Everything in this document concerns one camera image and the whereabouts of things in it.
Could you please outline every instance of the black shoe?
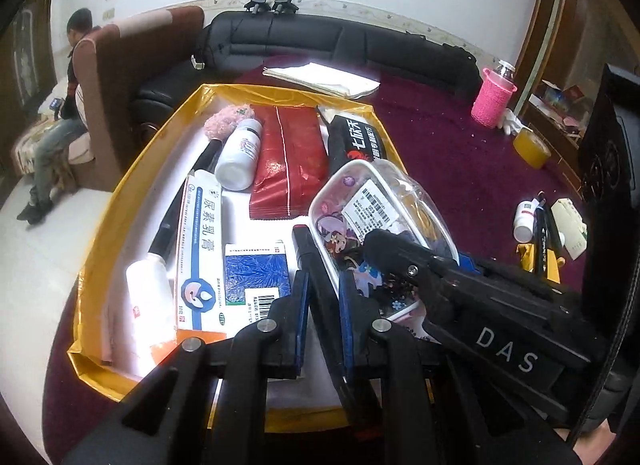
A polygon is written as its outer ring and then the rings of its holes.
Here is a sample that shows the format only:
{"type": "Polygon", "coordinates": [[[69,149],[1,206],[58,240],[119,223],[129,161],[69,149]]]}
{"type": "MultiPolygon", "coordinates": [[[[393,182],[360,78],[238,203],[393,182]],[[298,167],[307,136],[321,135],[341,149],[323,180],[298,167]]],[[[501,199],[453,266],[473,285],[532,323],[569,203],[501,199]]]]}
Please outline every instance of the black shoe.
{"type": "Polygon", "coordinates": [[[18,221],[27,221],[30,225],[37,225],[52,208],[53,202],[51,200],[45,203],[38,202],[35,205],[29,203],[22,212],[18,214],[16,219],[18,221]]]}

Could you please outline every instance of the cartoon pencil case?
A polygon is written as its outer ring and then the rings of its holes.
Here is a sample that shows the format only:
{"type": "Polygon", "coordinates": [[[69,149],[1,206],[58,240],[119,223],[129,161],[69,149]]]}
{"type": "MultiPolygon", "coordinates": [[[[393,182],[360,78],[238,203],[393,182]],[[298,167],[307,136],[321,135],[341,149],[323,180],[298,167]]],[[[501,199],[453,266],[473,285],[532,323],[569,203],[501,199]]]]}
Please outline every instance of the cartoon pencil case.
{"type": "Polygon", "coordinates": [[[458,262],[458,252],[429,195],[394,164],[354,160],[322,187],[309,209],[311,232],[334,288],[338,272],[354,273],[358,291],[378,301],[380,315],[404,317],[417,307],[414,287],[382,275],[364,260],[362,242],[374,228],[405,236],[458,262]]]}

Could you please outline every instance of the red package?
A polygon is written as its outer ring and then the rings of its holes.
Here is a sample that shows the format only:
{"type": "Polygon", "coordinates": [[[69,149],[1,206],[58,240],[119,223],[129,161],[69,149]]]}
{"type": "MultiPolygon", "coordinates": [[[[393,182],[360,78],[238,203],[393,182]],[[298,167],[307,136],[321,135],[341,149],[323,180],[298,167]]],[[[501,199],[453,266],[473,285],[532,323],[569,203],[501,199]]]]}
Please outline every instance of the red package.
{"type": "Polygon", "coordinates": [[[263,127],[249,217],[276,220],[308,214],[311,200],[329,174],[316,110],[281,106],[252,109],[263,127]]]}

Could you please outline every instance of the jeans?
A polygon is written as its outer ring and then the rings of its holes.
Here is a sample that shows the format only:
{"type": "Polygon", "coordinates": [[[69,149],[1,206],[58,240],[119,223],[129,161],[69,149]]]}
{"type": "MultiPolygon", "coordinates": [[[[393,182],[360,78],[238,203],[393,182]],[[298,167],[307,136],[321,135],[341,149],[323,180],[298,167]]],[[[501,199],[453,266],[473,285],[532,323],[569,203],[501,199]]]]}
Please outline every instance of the jeans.
{"type": "Polygon", "coordinates": [[[34,159],[35,186],[31,189],[31,201],[45,203],[50,199],[53,187],[53,160],[71,142],[86,133],[80,118],[59,120],[38,142],[34,159]]]}

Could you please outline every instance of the person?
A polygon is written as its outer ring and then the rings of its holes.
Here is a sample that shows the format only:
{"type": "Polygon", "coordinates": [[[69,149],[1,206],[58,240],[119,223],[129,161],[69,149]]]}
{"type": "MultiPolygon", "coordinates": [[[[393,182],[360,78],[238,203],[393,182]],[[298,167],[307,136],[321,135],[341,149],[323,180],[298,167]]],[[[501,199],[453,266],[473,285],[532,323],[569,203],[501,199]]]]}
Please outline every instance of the person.
{"type": "Polygon", "coordinates": [[[74,73],[73,54],[76,45],[92,29],[94,29],[93,19],[88,8],[73,12],[66,23],[66,38],[69,40],[71,53],[66,71],[68,76],[66,97],[60,109],[61,120],[57,121],[38,142],[34,156],[35,185],[31,188],[29,203],[17,217],[19,221],[27,221],[30,225],[40,223],[53,208],[50,192],[53,187],[53,163],[56,155],[86,132],[86,126],[80,119],[76,107],[78,79],[74,73]]]}

